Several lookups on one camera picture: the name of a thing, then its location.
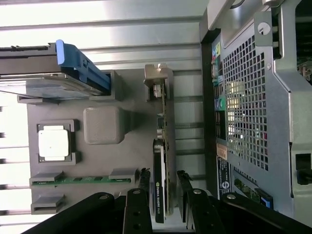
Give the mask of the hard disk blue carrier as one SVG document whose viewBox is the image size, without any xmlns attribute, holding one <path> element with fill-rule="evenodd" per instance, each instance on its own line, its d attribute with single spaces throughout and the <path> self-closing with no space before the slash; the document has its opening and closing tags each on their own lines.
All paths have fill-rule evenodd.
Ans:
<svg viewBox="0 0 312 234">
<path fill-rule="evenodd" d="M 0 47 L 0 92 L 23 98 L 87 99 L 111 94 L 111 76 L 76 46 Z"/>
</svg>

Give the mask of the green RAM stick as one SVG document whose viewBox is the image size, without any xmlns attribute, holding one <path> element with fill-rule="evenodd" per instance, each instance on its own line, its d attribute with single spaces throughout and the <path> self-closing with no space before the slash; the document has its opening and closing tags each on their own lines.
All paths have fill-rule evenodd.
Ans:
<svg viewBox="0 0 312 234">
<path fill-rule="evenodd" d="M 110 179 L 108 176 L 61 177 L 53 181 L 35 181 L 32 186 L 59 186 L 67 184 L 130 183 L 130 178 Z"/>
</svg>

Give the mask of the grey parts rack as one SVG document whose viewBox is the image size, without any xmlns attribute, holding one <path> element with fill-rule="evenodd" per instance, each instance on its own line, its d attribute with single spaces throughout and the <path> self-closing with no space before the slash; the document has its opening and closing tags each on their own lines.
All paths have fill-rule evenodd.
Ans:
<svg viewBox="0 0 312 234">
<path fill-rule="evenodd" d="M 151 172 L 149 204 L 153 206 L 153 141 L 156 109 L 146 101 L 143 70 L 108 74 L 109 96 L 87 99 L 31 99 L 27 103 L 31 214 L 56 214 L 98 192 L 120 194 L 139 186 L 143 168 Z M 62 125 L 69 131 L 69 156 L 64 161 L 44 161 L 39 156 L 39 130 Z M 108 176 L 130 178 L 130 183 L 32 186 L 35 181 L 61 177 Z"/>
</svg>

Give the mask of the open grey PC case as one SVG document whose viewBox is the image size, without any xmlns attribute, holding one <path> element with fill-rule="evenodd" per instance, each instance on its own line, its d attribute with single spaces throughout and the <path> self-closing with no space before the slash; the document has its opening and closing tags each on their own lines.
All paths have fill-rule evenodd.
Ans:
<svg viewBox="0 0 312 234">
<path fill-rule="evenodd" d="M 312 227 L 312 85 L 295 22 L 312 0 L 209 0 L 200 22 L 207 189 Z"/>
</svg>

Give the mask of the silver CPU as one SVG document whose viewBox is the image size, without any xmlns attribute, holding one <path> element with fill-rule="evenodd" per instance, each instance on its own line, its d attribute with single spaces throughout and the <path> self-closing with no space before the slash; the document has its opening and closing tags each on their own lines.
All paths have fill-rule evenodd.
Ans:
<svg viewBox="0 0 312 234">
<path fill-rule="evenodd" d="M 39 130 L 38 143 L 44 161 L 64 161 L 69 156 L 69 131 L 62 125 L 44 126 Z"/>
</svg>

